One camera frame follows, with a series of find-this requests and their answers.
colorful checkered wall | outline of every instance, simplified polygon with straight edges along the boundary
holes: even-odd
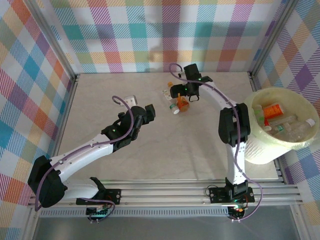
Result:
[[[285,0],[37,0],[77,73],[248,71]]]
[[[22,0],[0,0],[0,240],[23,226],[34,160],[50,156],[71,87]]]
[[[308,99],[320,115],[320,0],[300,0],[258,73],[260,88],[287,88]],[[320,239],[320,144],[283,158],[289,183],[301,191]]]

bottle cap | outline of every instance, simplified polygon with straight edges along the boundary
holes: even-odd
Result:
[[[175,105],[171,108],[171,111],[173,112],[173,114],[178,114],[180,112],[180,109],[177,105]]]
[[[306,122],[307,122],[308,124],[310,124],[310,127],[313,127],[313,126],[316,124],[315,120],[313,120],[313,119],[311,119],[311,118],[309,118],[308,120],[306,120]]]
[[[262,127],[262,129],[266,132],[269,132],[269,131],[271,131],[272,128],[270,126],[264,126],[264,127]]]

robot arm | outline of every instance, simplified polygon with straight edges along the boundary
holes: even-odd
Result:
[[[192,80],[192,82],[172,86],[170,89],[171,97],[188,96],[189,101],[193,102],[192,99],[196,98],[195,101],[198,101],[200,96],[220,111],[218,133],[222,142],[226,144],[228,170],[225,178],[225,188],[212,189],[214,197],[211,197],[210,200],[211,203],[232,202],[235,198],[252,192],[252,189],[248,187],[248,181],[242,174],[242,172],[245,172],[246,141],[250,134],[248,108],[244,103],[237,104],[224,95],[210,77],[202,77],[196,64],[184,67],[184,72],[186,79]],[[235,113],[230,104],[235,107],[239,117],[240,142],[238,142]],[[239,145],[239,151],[236,156],[237,145]],[[242,172],[237,168],[235,159]]]
[[[41,156],[35,160],[28,179],[28,185],[34,193],[37,192],[44,175],[47,174],[50,168],[55,166],[46,175],[43,184],[40,186],[39,202],[44,208],[55,205],[61,199],[88,198],[106,200],[106,196],[112,195],[112,192],[107,192],[95,177],[91,177],[89,181],[82,182],[74,182],[67,179],[93,161],[129,145],[131,141],[137,139],[141,126],[153,121],[156,116],[152,104],[146,106],[145,109],[140,106],[133,106],[131,107],[131,112],[133,115],[133,127],[126,137],[120,139],[131,128],[132,121],[129,111],[119,113],[117,121],[107,126],[96,137],[76,149],[52,157],[51,159]],[[77,204],[78,202],[82,204],[81,199],[77,199]]]

table surface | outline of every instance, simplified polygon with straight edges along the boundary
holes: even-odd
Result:
[[[252,92],[246,72],[207,72],[216,86],[236,102]],[[174,115],[162,90],[180,81],[169,73],[81,74],[59,154],[94,138],[118,118],[125,107],[111,97],[135,95],[138,105],[153,104],[156,117],[143,125],[130,145],[83,167],[72,178],[100,180],[224,179],[227,152],[218,135],[219,111],[204,99],[192,102],[187,112]],[[277,179],[273,162],[245,162],[252,179]]]

white bucket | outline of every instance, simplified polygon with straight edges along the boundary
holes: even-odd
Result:
[[[315,125],[310,133],[300,142],[281,141],[266,133],[257,123],[253,107],[266,107],[273,103],[281,103],[285,113],[296,114],[299,121],[313,119]],[[319,116],[312,104],[302,95],[281,87],[269,87],[253,92],[244,103],[248,107],[251,134],[245,148],[245,160],[253,164],[267,164],[290,150],[308,147],[315,139],[319,129]]]

